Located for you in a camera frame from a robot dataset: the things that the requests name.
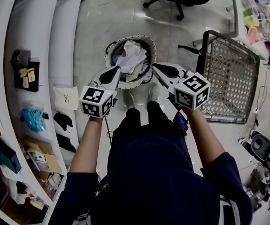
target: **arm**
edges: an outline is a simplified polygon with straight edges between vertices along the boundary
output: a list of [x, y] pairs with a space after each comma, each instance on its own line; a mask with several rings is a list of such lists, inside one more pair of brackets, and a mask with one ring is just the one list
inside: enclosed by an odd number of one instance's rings
[[224, 148], [213, 134], [200, 109], [190, 111], [183, 108], [183, 111], [188, 117], [201, 162], [205, 166], [223, 154]]
[[82, 141], [73, 157], [70, 172], [96, 173], [97, 155], [101, 135], [102, 119], [90, 117]]

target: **cardboard box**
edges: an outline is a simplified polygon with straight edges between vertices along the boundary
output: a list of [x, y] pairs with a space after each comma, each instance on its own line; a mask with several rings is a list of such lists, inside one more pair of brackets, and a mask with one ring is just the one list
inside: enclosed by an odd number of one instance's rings
[[20, 140], [20, 143], [25, 147], [44, 154], [47, 166], [49, 168], [49, 171], [45, 172], [61, 173], [61, 167], [59, 166], [56, 156], [53, 153], [51, 144], [30, 136], [24, 136], [23, 139]]

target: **tiled floor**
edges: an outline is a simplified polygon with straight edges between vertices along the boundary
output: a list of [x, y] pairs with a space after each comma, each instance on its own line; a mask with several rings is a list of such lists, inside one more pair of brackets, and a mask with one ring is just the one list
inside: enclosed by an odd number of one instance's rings
[[[161, 0], [145, 9], [142, 7], [145, 1], [148, 0], [85, 0], [82, 2], [74, 54], [74, 84], [78, 86], [79, 92], [84, 85], [90, 82], [96, 72], [105, 67], [106, 47], [120, 38], [131, 35], [150, 36], [156, 44], [157, 61], [177, 63], [186, 69], [195, 71], [197, 55], [186, 50], [180, 50], [177, 45], [192, 46], [192, 42], [202, 38], [203, 32], [209, 29], [221, 33], [229, 31], [232, 14], [229, 14], [225, 8], [230, 5], [231, 0], [210, 0], [204, 5], [183, 7], [185, 19], [181, 22], [175, 19], [178, 14], [175, 4]], [[261, 82], [258, 83], [258, 87], [262, 85], [265, 73], [266, 67], [261, 65], [259, 73]], [[267, 85], [268, 95], [259, 113], [259, 122], [261, 129], [270, 136], [270, 71], [268, 71]], [[147, 123], [145, 106], [149, 87], [150, 84], [141, 85], [132, 91], [137, 108], [141, 111], [142, 124]], [[122, 104], [122, 92], [118, 91], [119, 101], [111, 109], [108, 116], [110, 130], [115, 130], [119, 126], [126, 112]], [[167, 94], [167, 91], [162, 87], [161, 104], [164, 112], [172, 119], [176, 110], [166, 99]], [[77, 132], [80, 138], [88, 117], [78, 110], [76, 118]], [[241, 125], [210, 125], [225, 149], [235, 157], [242, 181], [247, 180], [257, 164], [253, 164], [253, 161], [249, 163], [250, 155], [237, 143], [237, 140], [242, 136], [241, 134], [248, 134], [254, 120], [251, 117], [245, 127]], [[98, 157], [98, 170], [102, 176], [107, 174], [110, 150], [106, 133], [107, 129], [104, 124]], [[201, 161], [190, 130], [186, 141], [194, 162], [195, 172], [200, 174]], [[253, 222], [253, 224], [268, 224], [268, 220], [261, 219], [261, 217], [264, 214], [270, 214], [270, 211], [263, 211], [266, 210], [262, 209], [261, 213], [255, 214], [255, 221], [257, 222]]]

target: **person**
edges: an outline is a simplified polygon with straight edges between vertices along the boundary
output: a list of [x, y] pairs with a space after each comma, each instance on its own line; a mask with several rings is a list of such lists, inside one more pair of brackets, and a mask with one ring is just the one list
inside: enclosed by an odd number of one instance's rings
[[[128, 111], [113, 133], [108, 174], [101, 182], [96, 165], [102, 119], [89, 118], [49, 224], [217, 225], [221, 199], [236, 203], [241, 225], [251, 223], [251, 202], [235, 160], [201, 111], [183, 109], [203, 177], [194, 173], [185, 139], [161, 110], [158, 98], [159, 87], [154, 84], [147, 104], [149, 124], [141, 126], [132, 94], [124, 93]], [[234, 216], [226, 212], [220, 224], [235, 224]]]

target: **metal grid basket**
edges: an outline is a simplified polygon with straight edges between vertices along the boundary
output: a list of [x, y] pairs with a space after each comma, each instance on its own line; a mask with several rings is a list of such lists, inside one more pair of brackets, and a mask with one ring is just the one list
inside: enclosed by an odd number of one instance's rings
[[201, 107], [208, 121], [246, 123], [255, 96], [259, 57], [215, 31], [203, 36], [196, 71], [211, 83], [210, 98]]

